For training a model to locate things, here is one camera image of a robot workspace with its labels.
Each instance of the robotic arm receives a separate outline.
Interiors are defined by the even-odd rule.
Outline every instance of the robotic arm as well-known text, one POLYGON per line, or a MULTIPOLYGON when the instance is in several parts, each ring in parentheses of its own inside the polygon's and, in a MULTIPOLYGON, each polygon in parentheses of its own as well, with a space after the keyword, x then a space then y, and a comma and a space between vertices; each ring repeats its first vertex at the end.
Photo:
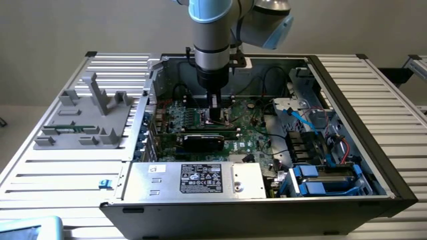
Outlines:
POLYGON ((276 49, 293 17, 288 0, 173 0, 188 6, 197 82, 207 91, 209 118, 220 118, 221 88, 228 83, 231 45, 276 49))

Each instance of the sticker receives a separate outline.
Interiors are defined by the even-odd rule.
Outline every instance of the sticker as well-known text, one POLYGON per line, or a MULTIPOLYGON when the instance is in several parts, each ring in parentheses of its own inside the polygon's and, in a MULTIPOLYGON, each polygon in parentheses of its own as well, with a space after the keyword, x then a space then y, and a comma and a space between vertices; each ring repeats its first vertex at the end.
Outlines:
POLYGON ((165 173, 167 172, 167 165, 149 165, 148 166, 148 173, 165 173))
POLYGON ((179 191, 183 194, 221 193, 221 164, 180 165, 179 191))

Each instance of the green circuit board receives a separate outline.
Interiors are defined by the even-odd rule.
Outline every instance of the green circuit board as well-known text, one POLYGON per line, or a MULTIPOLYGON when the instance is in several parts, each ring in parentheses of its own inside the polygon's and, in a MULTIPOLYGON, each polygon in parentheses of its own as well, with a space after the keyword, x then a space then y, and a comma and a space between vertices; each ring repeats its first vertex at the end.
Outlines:
MULTIPOLYGON (((263 174, 268 175, 268 167, 273 162, 271 148, 268 146, 269 137, 260 134, 251 125, 252 117, 260 119, 261 107, 248 108, 248 104, 256 104, 256 100, 239 99, 228 108, 223 109, 223 115, 227 119, 221 124, 205 124, 203 108, 187 108, 177 101, 172 102, 167 107, 161 122, 172 127, 167 129, 167 125, 157 124, 160 134, 156 136, 157 157, 160 162, 227 162, 239 161, 247 155, 252 154, 255 162, 260 164, 263 174), (205 130, 204 134, 217 134, 224 136, 224 147, 221 151, 209 153, 187 153, 180 144, 184 135, 203 134, 200 132, 185 132, 187 130, 205 130)), ((256 125, 256 129, 265 133, 265 127, 256 125)))

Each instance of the warning label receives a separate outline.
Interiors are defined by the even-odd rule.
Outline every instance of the warning label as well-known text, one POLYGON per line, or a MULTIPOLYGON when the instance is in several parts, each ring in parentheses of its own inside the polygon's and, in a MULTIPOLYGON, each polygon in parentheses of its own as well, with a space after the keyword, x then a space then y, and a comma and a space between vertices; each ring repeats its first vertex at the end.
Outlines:
POLYGON ((208 194, 223 192, 220 164, 180 165, 180 186, 183 194, 208 194))

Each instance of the power supply label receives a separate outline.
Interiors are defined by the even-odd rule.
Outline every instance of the power supply label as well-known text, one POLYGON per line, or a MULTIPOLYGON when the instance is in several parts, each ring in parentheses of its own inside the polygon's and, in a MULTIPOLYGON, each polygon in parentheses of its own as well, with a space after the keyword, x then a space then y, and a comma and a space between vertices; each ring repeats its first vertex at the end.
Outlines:
POLYGON ((223 192, 220 164, 180 165, 179 190, 183 194, 215 194, 223 192))

